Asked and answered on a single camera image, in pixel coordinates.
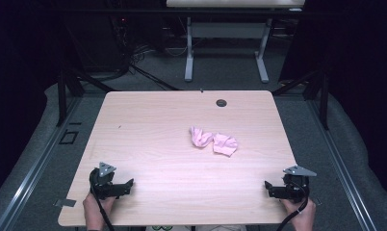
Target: black metal frame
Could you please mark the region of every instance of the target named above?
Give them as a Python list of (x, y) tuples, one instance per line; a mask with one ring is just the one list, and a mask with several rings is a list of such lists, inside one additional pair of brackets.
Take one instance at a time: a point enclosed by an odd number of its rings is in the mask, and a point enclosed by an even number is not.
[[(102, 9), (83, 9), (83, 10), (73, 10), (73, 9), (39, 9), (39, 13), (42, 16), (65, 16), (68, 14), (93, 14), (93, 15), (121, 15), (121, 16), (148, 16), (148, 15), (159, 15), (159, 16), (183, 16), (183, 17), (201, 17), (201, 16), (211, 16), (211, 17), (236, 17), (236, 18), (260, 18), (260, 19), (302, 19), (302, 20), (340, 20), (346, 18), (346, 13), (329, 13), (329, 12), (291, 12), (287, 10), (271, 11), (271, 9), (230, 9), (230, 8), (178, 8), (178, 9), (115, 9), (115, 10), (102, 10)], [(328, 70), (330, 66), (330, 60), (333, 53), (327, 52), (325, 54), (325, 62), (318, 69), (314, 70), (311, 73), (294, 80), (292, 83), (275, 90), (273, 95), (279, 95), (285, 91), (297, 86), (299, 83), (302, 83), (306, 80), (309, 80), (310, 83), (304, 91), (305, 99), (314, 99), (317, 93), (321, 91), (321, 105), (320, 105), (320, 119), (322, 126), (325, 129), (328, 129), (326, 123), (326, 112), (327, 112), (327, 100), (328, 100)], [(60, 96), (60, 120), (58, 125), (60, 125), (65, 120), (65, 84), (69, 87), (69, 90), (74, 93), (74, 96), (82, 96), (84, 93), (83, 88), (80, 84), (76, 83), (76, 76), (86, 80), (98, 88), (108, 92), (114, 89), (107, 87), (106, 85), (100, 83), (99, 81), (93, 79), (88, 74), (76, 71), (74, 69), (66, 69), (62, 71), (62, 75), (59, 80), (59, 96)]]

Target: wooden table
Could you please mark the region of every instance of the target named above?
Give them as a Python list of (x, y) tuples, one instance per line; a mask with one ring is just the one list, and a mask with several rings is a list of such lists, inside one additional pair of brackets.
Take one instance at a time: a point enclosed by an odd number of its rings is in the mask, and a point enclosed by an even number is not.
[[(229, 158), (211, 143), (195, 147), (191, 126), (234, 137), (238, 150)], [(110, 92), (67, 195), (77, 203), (62, 208), (60, 225), (85, 225), (82, 201), (99, 162), (117, 167), (114, 184), (135, 179), (110, 217), (124, 226), (279, 223), (284, 208), (264, 181), (283, 185), (282, 169), (296, 164), (268, 91)]]

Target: gray carpet floor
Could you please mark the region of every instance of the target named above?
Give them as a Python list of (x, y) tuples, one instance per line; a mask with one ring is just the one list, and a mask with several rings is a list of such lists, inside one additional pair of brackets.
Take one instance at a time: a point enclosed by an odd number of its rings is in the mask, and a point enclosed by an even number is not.
[[(184, 81), (185, 54), (181, 49), (169, 49), (161, 54), (146, 52), (140, 55), (137, 66), (163, 79), (181, 90), (276, 90), (281, 85), (278, 76), (290, 42), (271, 38), (265, 54), (265, 64), (271, 81), (262, 84), (258, 75), (253, 52), (259, 42), (251, 39), (205, 39), (194, 50), (193, 81)], [(104, 74), (94, 74), (96, 78)], [(162, 90), (153, 82), (134, 71), (125, 76), (104, 82), (117, 90)], [(74, 144), (59, 144), (62, 136), (51, 150), (46, 168), (36, 186), (25, 200), (22, 210), (9, 226), (11, 230), (72, 230), (58, 224), (59, 207), (53, 206), (58, 198), (65, 198), (86, 147), (92, 126), (96, 120), (104, 92), (84, 82), (86, 94), (81, 99), (71, 97), (68, 101), (77, 107), (60, 129), (76, 131)], [(362, 230), (362, 226), (350, 203), (350, 197), (342, 185), (331, 162), (330, 150), (320, 124), (315, 120), (316, 102), (304, 101), (300, 95), (303, 86), (282, 96), (275, 102), (285, 127), (297, 163), (314, 170), (317, 177), (310, 178), (311, 197), (322, 205), (317, 209), (315, 230)], [(34, 162), (45, 151), (50, 138), (56, 134), (58, 121), (57, 86), (45, 92), (48, 105), (39, 126), (28, 143), (21, 158), (0, 190), (0, 220), (13, 201), (19, 186)], [(368, 168), (367, 152), (348, 116), (338, 102), (330, 97), (328, 107), (329, 134), (336, 143), (348, 172), (374, 221), (377, 230), (387, 231), (387, 193), (380, 187)], [(275, 230), (277, 224), (249, 225), (249, 231)], [(116, 230), (129, 230), (118, 227)], [(285, 230), (292, 230), (288, 225)]]

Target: silver metal part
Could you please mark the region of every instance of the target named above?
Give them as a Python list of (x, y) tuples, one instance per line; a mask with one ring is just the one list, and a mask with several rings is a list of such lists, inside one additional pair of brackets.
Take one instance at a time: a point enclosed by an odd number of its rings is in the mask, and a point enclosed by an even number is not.
[(317, 206), (323, 205), (323, 203), (322, 203), (318, 198), (313, 198), (312, 200), (314, 201), (314, 203), (315, 203)]
[(107, 165), (103, 162), (100, 162), (100, 168), (99, 168), (100, 177), (103, 177), (107, 174), (110, 174), (111, 172), (116, 170), (116, 167), (112, 167), (110, 165)]
[(317, 176), (316, 172), (310, 171), (309, 169), (300, 166), (288, 167), (283, 171), (291, 175)]
[(74, 207), (75, 204), (76, 204), (75, 200), (71, 200), (71, 199), (57, 199), (53, 205), (57, 206), (57, 207), (63, 208), (64, 206)]

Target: black clamp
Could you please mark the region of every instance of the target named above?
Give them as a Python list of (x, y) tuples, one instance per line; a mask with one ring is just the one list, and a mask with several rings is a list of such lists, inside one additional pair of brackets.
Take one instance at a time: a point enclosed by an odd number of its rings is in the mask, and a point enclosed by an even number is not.
[(99, 199), (115, 196), (119, 198), (122, 195), (129, 194), (133, 187), (134, 179), (125, 184), (114, 185), (112, 183), (116, 167), (100, 162), (99, 168), (95, 168), (90, 173), (90, 191)]
[(310, 193), (308, 177), (317, 176), (317, 173), (300, 166), (288, 167), (283, 172), (286, 173), (283, 177), (285, 187), (275, 187), (265, 181), (270, 197), (289, 199), (298, 203), (302, 198), (308, 196)]

